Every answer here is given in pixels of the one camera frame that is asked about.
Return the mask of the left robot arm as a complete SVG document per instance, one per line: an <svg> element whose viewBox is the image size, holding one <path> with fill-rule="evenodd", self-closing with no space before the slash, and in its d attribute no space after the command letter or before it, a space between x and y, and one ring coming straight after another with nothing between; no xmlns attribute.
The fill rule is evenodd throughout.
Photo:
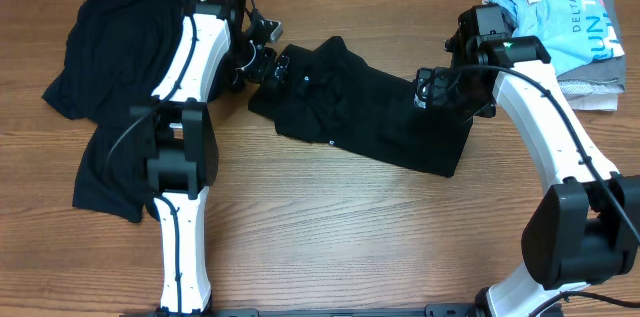
<svg viewBox="0 0 640 317"><path fill-rule="evenodd" d="M219 153L208 104L220 86L251 82L282 90L289 60L271 47L281 34L281 22L264 18L254 0L187 2L180 42L151 94L153 105L131 110L130 129L161 226L164 282L157 316L213 313L205 209Z"/></svg>

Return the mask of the black t-shirt with logo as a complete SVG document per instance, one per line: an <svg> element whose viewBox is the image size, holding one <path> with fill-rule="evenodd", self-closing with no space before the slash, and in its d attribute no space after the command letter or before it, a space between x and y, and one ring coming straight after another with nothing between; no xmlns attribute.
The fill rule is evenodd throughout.
<svg viewBox="0 0 640 317"><path fill-rule="evenodd" d="M278 134L326 143L400 167L454 175L472 124L414 104L416 82L374 69L334 36L315 50L289 45L287 84L260 86L251 112Z"/></svg>

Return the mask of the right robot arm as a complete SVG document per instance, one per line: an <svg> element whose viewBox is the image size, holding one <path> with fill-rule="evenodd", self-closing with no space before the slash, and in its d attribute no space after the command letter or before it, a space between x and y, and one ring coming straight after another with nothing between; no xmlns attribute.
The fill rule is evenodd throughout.
<svg viewBox="0 0 640 317"><path fill-rule="evenodd" d="M446 41L447 68L418 71L416 107L454 125L506 111L536 166L543 198L521 237L521 264L470 304L429 316L558 316L571 297L627 274L639 248L639 180L595 146L534 36L515 37L496 4L463 12Z"/></svg>

